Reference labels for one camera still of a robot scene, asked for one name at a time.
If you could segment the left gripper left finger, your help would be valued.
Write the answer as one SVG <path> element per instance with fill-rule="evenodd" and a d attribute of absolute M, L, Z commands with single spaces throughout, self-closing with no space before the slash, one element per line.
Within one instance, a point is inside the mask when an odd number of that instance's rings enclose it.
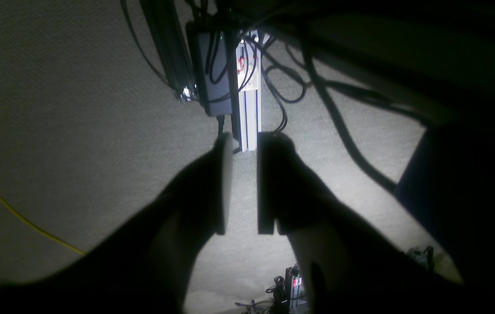
<path fill-rule="evenodd" d="M 0 288 L 0 314 L 181 314 L 194 263 L 224 235 L 232 135 L 180 171 L 144 209 L 52 276 Z"/>

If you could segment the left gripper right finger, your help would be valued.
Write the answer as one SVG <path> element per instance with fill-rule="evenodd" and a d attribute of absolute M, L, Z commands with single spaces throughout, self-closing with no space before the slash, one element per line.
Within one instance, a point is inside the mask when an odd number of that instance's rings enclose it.
<path fill-rule="evenodd" d="M 466 314 L 478 290 L 445 280 L 342 203 L 282 133 L 260 133 L 259 234 L 287 236 L 314 314 Z"/>

